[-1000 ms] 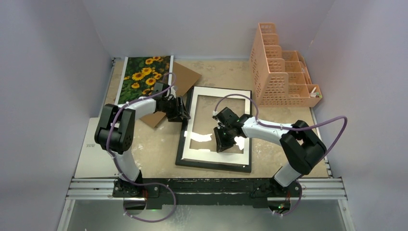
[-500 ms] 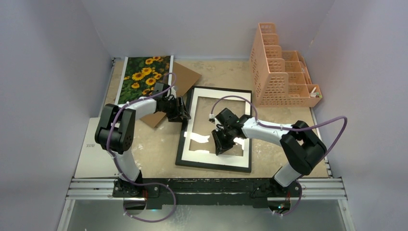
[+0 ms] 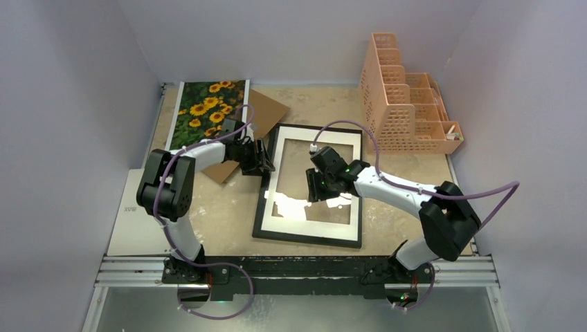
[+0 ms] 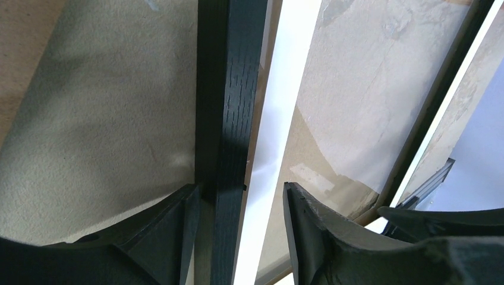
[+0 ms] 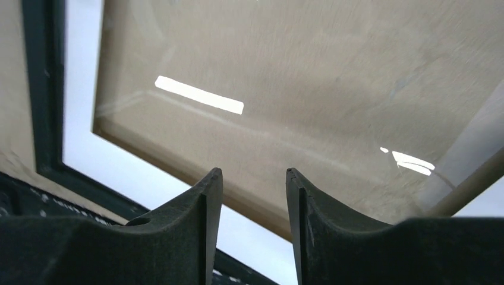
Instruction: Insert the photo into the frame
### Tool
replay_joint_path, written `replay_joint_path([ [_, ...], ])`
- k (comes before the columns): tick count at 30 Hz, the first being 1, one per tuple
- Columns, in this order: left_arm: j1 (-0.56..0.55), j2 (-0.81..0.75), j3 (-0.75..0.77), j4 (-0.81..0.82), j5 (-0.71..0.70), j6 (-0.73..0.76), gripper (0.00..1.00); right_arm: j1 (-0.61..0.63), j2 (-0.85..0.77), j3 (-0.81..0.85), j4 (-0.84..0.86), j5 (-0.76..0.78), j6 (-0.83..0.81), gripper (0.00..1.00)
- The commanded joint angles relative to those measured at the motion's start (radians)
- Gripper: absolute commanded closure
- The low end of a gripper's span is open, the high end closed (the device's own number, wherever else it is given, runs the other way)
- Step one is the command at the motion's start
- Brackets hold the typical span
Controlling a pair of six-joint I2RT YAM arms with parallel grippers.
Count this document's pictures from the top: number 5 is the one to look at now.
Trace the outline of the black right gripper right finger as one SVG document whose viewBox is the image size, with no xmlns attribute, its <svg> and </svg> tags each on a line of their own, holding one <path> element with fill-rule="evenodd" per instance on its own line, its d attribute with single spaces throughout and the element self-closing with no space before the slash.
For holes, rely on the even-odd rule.
<svg viewBox="0 0 504 285">
<path fill-rule="evenodd" d="M 299 284 L 502 284 L 502 218 L 410 218 L 390 225 L 286 171 Z"/>
</svg>

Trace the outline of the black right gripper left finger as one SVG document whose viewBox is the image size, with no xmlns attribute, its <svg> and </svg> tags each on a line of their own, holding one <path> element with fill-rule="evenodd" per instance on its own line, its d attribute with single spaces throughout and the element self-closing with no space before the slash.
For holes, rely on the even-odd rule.
<svg viewBox="0 0 504 285">
<path fill-rule="evenodd" d="M 83 216 L 1 218 L 2 284 L 211 284 L 223 175 L 108 226 Z"/>
</svg>

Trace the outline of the black picture frame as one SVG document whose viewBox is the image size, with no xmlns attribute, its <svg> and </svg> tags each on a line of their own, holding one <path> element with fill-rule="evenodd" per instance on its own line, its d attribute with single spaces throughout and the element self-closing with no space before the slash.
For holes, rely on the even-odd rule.
<svg viewBox="0 0 504 285">
<path fill-rule="evenodd" d="M 37 172 L 132 220 L 148 213 L 143 206 L 117 194 L 62 161 L 64 78 L 64 1 L 22 1 Z M 183 185 L 175 196 L 190 189 Z M 270 280 L 216 249 L 211 284 L 270 284 Z"/>
</svg>

